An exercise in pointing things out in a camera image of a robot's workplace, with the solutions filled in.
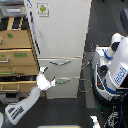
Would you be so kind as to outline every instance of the wooden drawer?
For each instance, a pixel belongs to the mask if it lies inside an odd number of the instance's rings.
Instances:
[[[37,65],[32,66],[14,66],[0,67],[0,76],[17,76],[17,75],[38,75],[39,69]]]
[[[40,67],[48,67],[45,75],[53,77],[78,77],[82,65],[82,58],[68,59],[38,59]]]
[[[0,82],[0,93],[30,92],[36,81]]]
[[[47,98],[76,98],[78,84],[78,78],[56,79],[56,86],[46,91]]]
[[[31,48],[27,30],[0,31],[0,49]]]
[[[31,49],[0,50],[0,66],[35,65]]]

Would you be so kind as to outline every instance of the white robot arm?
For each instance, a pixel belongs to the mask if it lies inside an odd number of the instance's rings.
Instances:
[[[9,104],[5,108],[5,119],[2,128],[11,128],[13,125],[16,125],[24,114],[36,103],[40,97],[40,91],[46,91],[50,87],[55,86],[55,79],[49,82],[45,78],[44,71],[46,69],[43,67],[40,68],[37,76],[37,86],[31,89],[30,96],[16,104]]]

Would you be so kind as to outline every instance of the drawer handle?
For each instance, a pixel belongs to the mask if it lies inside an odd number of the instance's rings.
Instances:
[[[14,72],[0,72],[0,75],[13,75],[13,74],[15,74],[16,73],[16,71],[14,70]]]
[[[58,65],[58,66],[61,66],[61,65],[68,64],[68,63],[70,63],[70,62],[71,62],[71,60],[68,60],[68,61],[66,61],[66,62],[64,62],[64,63],[57,63],[57,62],[53,62],[53,61],[51,61],[50,63],[51,63],[51,64]]]
[[[0,63],[8,63],[9,59],[5,60],[5,61],[0,61]]]
[[[56,81],[56,83],[57,83],[57,84],[65,84],[65,83],[67,83],[67,82],[69,82],[69,81],[70,81],[70,80],[66,80],[66,81],[58,81],[58,82]]]
[[[1,87],[1,90],[0,90],[1,92],[18,92],[20,89],[19,85],[18,85],[18,88],[16,90],[3,90],[3,87],[4,87],[4,85],[2,85],[2,87]]]

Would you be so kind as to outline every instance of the cabinet door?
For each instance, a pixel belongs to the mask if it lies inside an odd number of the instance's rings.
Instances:
[[[31,49],[0,50],[0,66],[35,65]]]
[[[56,79],[56,86],[46,91],[48,99],[76,98],[79,79]]]
[[[37,65],[0,67],[0,76],[38,75]]]
[[[0,49],[31,48],[27,30],[0,31]]]
[[[82,58],[77,59],[39,59],[40,67],[48,67],[45,72],[47,78],[79,77]]]
[[[24,1],[31,30],[30,9]],[[41,5],[48,3],[49,16],[39,15]],[[82,56],[88,32],[91,0],[31,0],[38,57]]]
[[[0,93],[30,92],[36,81],[0,82]]]

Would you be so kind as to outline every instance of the white refrigerator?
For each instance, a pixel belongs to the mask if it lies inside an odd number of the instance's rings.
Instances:
[[[76,98],[91,0],[24,0],[40,67],[56,78],[48,99]]]

